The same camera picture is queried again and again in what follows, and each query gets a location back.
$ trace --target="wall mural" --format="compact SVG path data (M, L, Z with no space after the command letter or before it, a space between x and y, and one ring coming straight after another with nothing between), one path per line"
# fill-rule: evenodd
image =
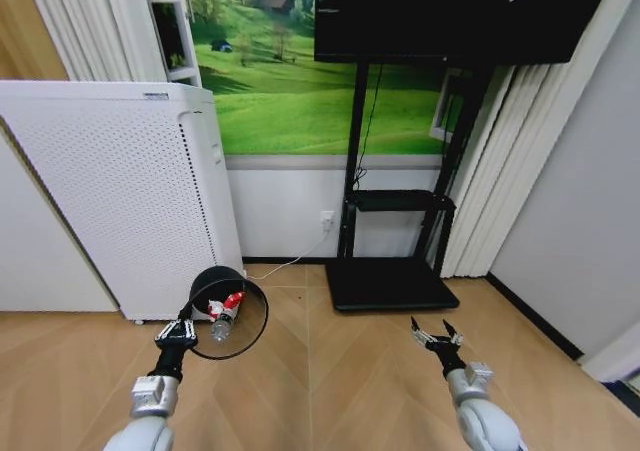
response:
M315 0L191 1L226 154L346 154L355 65L313 60ZM381 26L380 39L393 29ZM365 119L377 74L372 66ZM367 154L440 154L429 130L442 80L440 68L385 65Z

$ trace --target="sheer curtain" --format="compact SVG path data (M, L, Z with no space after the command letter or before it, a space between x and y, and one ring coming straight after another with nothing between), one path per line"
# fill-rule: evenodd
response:
M630 2L602 0L571 62L498 70L498 98L481 112L454 185L443 277L489 272Z
M147 0L35 1L70 79L167 81Z

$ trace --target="robotic hand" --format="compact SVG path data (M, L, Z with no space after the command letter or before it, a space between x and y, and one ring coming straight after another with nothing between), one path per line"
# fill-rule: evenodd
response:
M104 451L169 451L173 431L167 426L178 402L178 384L182 381L182 358L198 342L193 321L171 321L156 336L160 348L156 367L141 376L131 389L130 416L126 428L115 434Z
M527 451L518 426L489 401L487 386L493 371L483 363L466 365L458 356L462 335L446 321L444 326L448 336L432 336L411 318L415 340L436 353L442 363L464 440L473 451Z

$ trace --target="television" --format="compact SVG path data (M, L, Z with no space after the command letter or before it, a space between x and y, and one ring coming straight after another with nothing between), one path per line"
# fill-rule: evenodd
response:
M328 62L566 62L599 3L316 0L314 54Z

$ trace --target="baseboard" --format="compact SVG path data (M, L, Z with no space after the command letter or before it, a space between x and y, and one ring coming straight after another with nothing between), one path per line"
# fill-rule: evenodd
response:
M289 263L291 261L293 261L294 259L296 259L295 257L293 258L282 258L282 257L277 257L277 256L266 256L266 257L259 257L259 256L243 256L242 257L242 262L244 262L244 264L284 264L284 263ZM328 257L328 258L301 258L299 261L296 262L296 264L327 264L330 263L331 261L335 261L336 257Z
M558 346L564 354L574 361L584 356L584 353L575 344L569 341L560 331L554 328L551 323L540 316L531 306L525 303L509 287L498 279L494 274L489 273L486 280L498 290L518 311L520 311L529 321L531 321L544 335Z
M602 383L616 398L622 401L636 416L640 418L640 396L630 390L622 381Z

